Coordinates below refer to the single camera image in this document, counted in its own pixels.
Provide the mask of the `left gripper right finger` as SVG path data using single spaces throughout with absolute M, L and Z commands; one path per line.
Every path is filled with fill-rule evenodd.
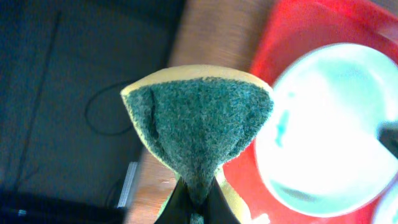
M 201 209 L 204 224 L 240 224 L 230 209 L 215 177 Z

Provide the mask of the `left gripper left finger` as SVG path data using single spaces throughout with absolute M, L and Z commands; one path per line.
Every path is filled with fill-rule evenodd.
M 193 204 L 188 187 L 183 179 L 179 179 L 155 224 L 190 224 L 192 213 Z

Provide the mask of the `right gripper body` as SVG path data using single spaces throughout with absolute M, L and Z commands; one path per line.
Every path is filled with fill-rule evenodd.
M 377 129 L 377 139 L 395 158 L 398 158 L 397 132 L 397 121 L 384 122 Z

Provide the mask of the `green yellow sponge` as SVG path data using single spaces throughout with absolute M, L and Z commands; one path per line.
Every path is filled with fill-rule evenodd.
M 204 223 L 201 206 L 218 169 L 252 143 L 274 107 L 266 82 L 214 65 L 159 70 L 123 88 L 121 98 L 143 145 L 185 181 L 190 223 Z

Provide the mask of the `light blue plate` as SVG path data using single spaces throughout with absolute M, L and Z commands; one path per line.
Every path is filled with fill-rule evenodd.
M 372 224 L 397 224 L 397 182 L 381 197 L 373 214 Z

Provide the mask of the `mint green plate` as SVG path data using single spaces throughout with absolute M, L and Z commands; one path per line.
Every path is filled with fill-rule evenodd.
M 292 63 L 274 84 L 274 110 L 254 145 L 261 179 L 293 211 L 337 217 L 371 202 L 397 175 L 377 139 L 397 121 L 397 64 L 340 43 Z

